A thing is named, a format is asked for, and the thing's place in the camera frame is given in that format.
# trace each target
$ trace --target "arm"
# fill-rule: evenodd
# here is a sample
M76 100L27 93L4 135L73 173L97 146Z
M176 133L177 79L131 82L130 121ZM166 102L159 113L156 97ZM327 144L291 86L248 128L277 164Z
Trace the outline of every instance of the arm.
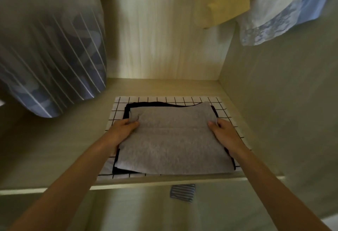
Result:
M218 119L208 126L242 170L279 231L330 231L242 142L232 124Z
M127 125L127 122L128 119L115 122L14 222L9 231L65 230L105 161L139 125L138 122Z

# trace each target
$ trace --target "forearm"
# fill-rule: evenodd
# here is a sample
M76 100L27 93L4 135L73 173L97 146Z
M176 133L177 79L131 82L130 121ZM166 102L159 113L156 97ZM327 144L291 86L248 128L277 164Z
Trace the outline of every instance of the forearm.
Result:
M111 153L103 140L91 145L9 230L65 230Z
M330 230L250 150L234 157L279 231Z

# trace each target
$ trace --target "hand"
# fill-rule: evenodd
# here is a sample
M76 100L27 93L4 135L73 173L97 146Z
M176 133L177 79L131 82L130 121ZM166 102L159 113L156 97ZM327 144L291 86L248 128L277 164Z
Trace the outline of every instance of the hand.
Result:
M112 147L117 147L140 124L138 121L127 124L129 119L116 121L101 139Z
M221 126L219 127L216 123L209 121L208 126L211 131L215 134L218 141L229 150L229 153L232 157L236 158L238 153L241 150L245 150L247 147L244 145L243 141L240 139L237 131L232 126L231 122L217 118L217 123Z

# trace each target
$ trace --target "folded clothing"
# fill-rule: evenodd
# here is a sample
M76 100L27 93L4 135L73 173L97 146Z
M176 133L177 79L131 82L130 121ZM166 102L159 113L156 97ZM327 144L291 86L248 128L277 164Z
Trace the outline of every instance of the folded clothing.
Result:
M211 174L234 171L231 157L209 130L216 122L209 103L188 107L131 108L140 126L120 144L115 167L148 174Z

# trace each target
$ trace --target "wooden shelf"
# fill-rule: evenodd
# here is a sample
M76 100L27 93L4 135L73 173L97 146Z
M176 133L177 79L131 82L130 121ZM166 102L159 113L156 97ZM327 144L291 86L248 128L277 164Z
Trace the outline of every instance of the wooden shelf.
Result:
M0 195L39 193L56 180L104 132L116 96L219 96L231 110L255 153L255 136L217 81L108 79L97 98L74 105L57 118L31 113L0 138ZM266 159L264 161L280 177ZM91 189L244 179L243 173L159 176L97 182Z

